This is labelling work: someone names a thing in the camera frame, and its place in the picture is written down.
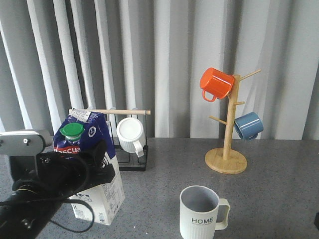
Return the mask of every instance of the wooden mug tree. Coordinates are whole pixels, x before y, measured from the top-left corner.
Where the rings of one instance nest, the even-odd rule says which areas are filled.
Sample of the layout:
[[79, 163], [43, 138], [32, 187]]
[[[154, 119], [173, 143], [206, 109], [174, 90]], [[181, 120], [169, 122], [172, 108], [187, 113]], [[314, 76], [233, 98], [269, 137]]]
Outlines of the wooden mug tree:
[[240, 152], [231, 149], [231, 142], [233, 136], [236, 107], [238, 105], [245, 104], [245, 102], [237, 102], [240, 81], [257, 74], [260, 71], [261, 70], [257, 70], [244, 77], [241, 77], [240, 75], [234, 75], [234, 84], [230, 93], [228, 94], [229, 102], [227, 121], [220, 120], [214, 116], [209, 116], [211, 119], [226, 125], [224, 147], [214, 148], [208, 151], [205, 156], [205, 162], [207, 166], [217, 172], [224, 174], [237, 174], [243, 172], [247, 167], [247, 160], [245, 156], [242, 155]]

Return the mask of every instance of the wooden dowel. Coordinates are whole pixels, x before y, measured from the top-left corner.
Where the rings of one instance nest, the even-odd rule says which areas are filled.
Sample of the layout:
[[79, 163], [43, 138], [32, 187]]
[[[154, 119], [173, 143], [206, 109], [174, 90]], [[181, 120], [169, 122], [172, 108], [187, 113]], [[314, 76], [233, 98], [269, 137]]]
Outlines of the wooden dowel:
[[213, 119], [213, 120], [216, 120], [216, 121], [218, 121], [218, 122], [220, 122], [220, 123], [223, 123], [224, 125], [227, 125], [227, 122], [225, 122], [225, 121], [223, 121], [223, 120], [221, 120], [221, 119], [219, 119], [219, 118], [216, 118], [216, 117], [214, 117], [214, 116], [209, 116], [211, 119]]
[[244, 101], [240, 101], [240, 102], [235, 102], [235, 103], [234, 103], [234, 105], [236, 105], [236, 106], [237, 106], [237, 105], [243, 105], [243, 104], [245, 104]]
[[91, 112], [99, 112], [103, 114], [114, 114], [114, 115], [150, 115], [151, 111], [149, 110], [86, 110], [83, 109], [81, 111], [91, 111]]
[[259, 69], [257, 71], [254, 71], [254, 72], [252, 72], [252, 73], [250, 73], [250, 74], [248, 74], [246, 76], [243, 76], [242, 78], [240, 78], [240, 80], [242, 81], [242, 80], [244, 80], [244, 79], [246, 79], [246, 78], [248, 78], [250, 76], [253, 76], [253, 75], [255, 75], [255, 74], [259, 73], [259, 72], [261, 72], [261, 69]]

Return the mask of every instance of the mug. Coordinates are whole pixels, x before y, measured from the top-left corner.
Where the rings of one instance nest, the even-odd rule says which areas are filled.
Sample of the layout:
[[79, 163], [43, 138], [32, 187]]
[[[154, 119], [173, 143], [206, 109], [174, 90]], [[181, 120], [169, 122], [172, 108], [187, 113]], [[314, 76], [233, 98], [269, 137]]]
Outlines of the mug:
[[145, 134], [142, 123], [136, 118], [121, 120], [116, 128], [122, 149], [128, 153], [136, 153], [138, 157], [144, 155]]
[[257, 138], [258, 133], [264, 130], [263, 123], [255, 112], [235, 119], [234, 127], [239, 137], [245, 140]]
[[[228, 95], [234, 84], [234, 77], [227, 75], [214, 68], [208, 68], [200, 79], [202, 95], [206, 101], [214, 102], [216, 98], [222, 99]], [[205, 93], [209, 92], [214, 97], [212, 100], [206, 98]]]
[[[228, 226], [229, 203], [210, 188], [189, 186], [180, 193], [179, 201], [179, 230], [184, 239], [212, 239], [215, 230]], [[226, 206], [226, 210], [224, 220], [217, 223], [220, 206]]]

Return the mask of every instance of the blue mug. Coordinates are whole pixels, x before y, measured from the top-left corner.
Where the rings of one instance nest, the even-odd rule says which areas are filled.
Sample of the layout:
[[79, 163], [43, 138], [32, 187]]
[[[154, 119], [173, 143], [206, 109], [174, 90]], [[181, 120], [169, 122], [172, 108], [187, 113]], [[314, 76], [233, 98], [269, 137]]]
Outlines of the blue mug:
[[239, 137], [245, 140], [257, 138], [258, 133], [264, 130], [264, 125], [255, 112], [235, 119], [234, 127]]

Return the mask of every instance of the mug tree peg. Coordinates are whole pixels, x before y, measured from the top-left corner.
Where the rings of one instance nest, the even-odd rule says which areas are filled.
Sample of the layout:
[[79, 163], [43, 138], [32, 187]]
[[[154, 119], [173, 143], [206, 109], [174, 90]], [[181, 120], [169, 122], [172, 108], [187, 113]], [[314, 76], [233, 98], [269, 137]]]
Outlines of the mug tree peg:
[[257, 70], [257, 71], [254, 71], [254, 72], [252, 72], [252, 73], [249, 73], [249, 74], [246, 75], [246, 76], [241, 77], [240, 80], [242, 81], [242, 80], [244, 80], [244, 79], [246, 79], [246, 78], [248, 78], [248, 77], [251, 77], [251, 76], [253, 76], [253, 75], [255, 75], [255, 74], [259, 73], [259, 72], [261, 72], [261, 69], [259, 69], [259, 70]]
[[243, 104], [245, 104], [244, 101], [240, 101], [240, 102], [235, 102], [235, 103], [234, 103], [234, 105], [236, 105], [236, 106], [238, 106], [238, 105], [243, 105]]
[[223, 120], [221, 120], [221, 119], [219, 119], [219, 118], [217, 118], [217, 117], [214, 117], [214, 116], [209, 116], [211, 119], [213, 119], [213, 120], [216, 120], [216, 121], [218, 121], [218, 122], [220, 122], [220, 123], [223, 123], [224, 125], [227, 125], [227, 122], [226, 121], [223, 121]]

